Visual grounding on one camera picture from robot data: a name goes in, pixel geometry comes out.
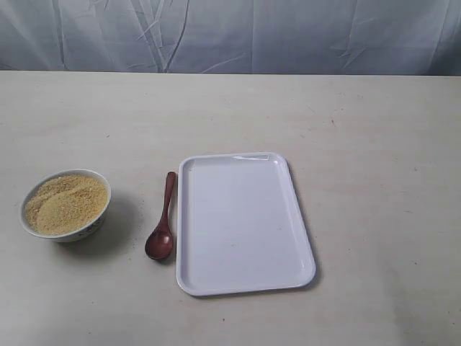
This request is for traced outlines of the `white ceramic bowl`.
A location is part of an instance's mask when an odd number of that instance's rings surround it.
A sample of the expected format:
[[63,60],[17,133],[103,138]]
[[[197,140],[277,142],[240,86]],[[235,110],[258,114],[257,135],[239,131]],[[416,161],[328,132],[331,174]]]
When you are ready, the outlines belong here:
[[[61,236],[46,236],[46,235],[43,235],[43,234],[39,234],[39,233],[37,233],[36,231],[34,231],[31,228],[31,226],[28,224],[28,222],[26,220],[26,217],[25,217],[25,205],[26,205],[26,202],[37,192],[38,187],[41,184],[48,181],[49,179],[52,179],[54,177],[58,177],[58,176],[61,176],[61,175],[66,175],[66,174],[82,174],[82,175],[97,178],[102,183],[104,183],[104,185],[107,188],[108,193],[109,193],[109,200],[107,202],[107,206],[102,211],[102,213],[97,217],[96,220],[90,222],[85,227],[83,227],[81,229],[78,229],[78,230],[76,230],[76,231],[74,231],[72,233],[69,233],[69,234],[66,234],[66,235],[61,235]],[[88,170],[88,169],[70,169],[70,170],[66,170],[66,171],[62,171],[62,172],[57,172],[57,173],[52,174],[51,176],[46,177],[45,179],[42,179],[41,181],[39,181],[36,184],[36,186],[34,186],[27,193],[27,197],[24,199],[24,201],[23,201],[23,203],[22,203],[22,205],[20,207],[20,221],[21,221],[22,227],[24,228],[24,230],[26,230],[26,232],[28,232],[29,234],[32,234],[33,236],[36,236],[36,237],[39,237],[39,238],[42,238],[42,239],[48,239],[48,240],[51,240],[51,241],[54,241],[54,242],[69,243],[69,242],[84,239],[84,238],[88,237],[89,235],[93,234],[95,231],[97,231],[100,228],[100,226],[102,225],[102,223],[104,221],[104,217],[106,216],[106,212],[107,212],[107,209],[108,209],[108,206],[109,206],[110,199],[111,199],[111,193],[112,193],[111,187],[110,187],[110,184],[107,181],[107,179],[105,177],[103,177],[101,174],[99,174],[99,173],[97,173],[95,171]]]

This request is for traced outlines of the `grey wrinkled backdrop curtain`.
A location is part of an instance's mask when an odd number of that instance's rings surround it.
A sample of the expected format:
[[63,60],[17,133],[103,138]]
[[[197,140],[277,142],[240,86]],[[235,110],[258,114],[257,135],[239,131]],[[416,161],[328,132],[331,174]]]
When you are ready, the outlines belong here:
[[4,70],[460,73],[458,1],[3,1]]

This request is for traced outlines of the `yellow millet grains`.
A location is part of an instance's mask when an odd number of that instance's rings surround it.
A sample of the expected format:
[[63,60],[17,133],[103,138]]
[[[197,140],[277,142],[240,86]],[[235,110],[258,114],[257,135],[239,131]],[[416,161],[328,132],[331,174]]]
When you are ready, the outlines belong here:
[[108,200],[108,190],[97,178],[82,174],[61,175],[38,187],[26,202],[25,217],[39,234],[66,235],[96,220]]

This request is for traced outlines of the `white rectangular plastic tray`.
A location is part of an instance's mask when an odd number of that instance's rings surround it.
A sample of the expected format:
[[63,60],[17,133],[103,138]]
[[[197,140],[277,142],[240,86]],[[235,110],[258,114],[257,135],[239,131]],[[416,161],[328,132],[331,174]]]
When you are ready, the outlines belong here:
[[286,159],[185,159],[178,172],[176,281],[191,296],[307,286],[316,264]]

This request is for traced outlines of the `dark red wooden spoon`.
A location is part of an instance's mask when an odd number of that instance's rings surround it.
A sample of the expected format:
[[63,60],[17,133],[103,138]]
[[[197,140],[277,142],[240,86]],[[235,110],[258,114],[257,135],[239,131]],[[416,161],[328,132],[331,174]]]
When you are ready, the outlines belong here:
[[164,205],[158,225],[145,244],[145,253],[152,260],[164,260],[174,248],[174,237],[169,227],[169,206],[176,182],[176,173],[168,172],[164,191]]

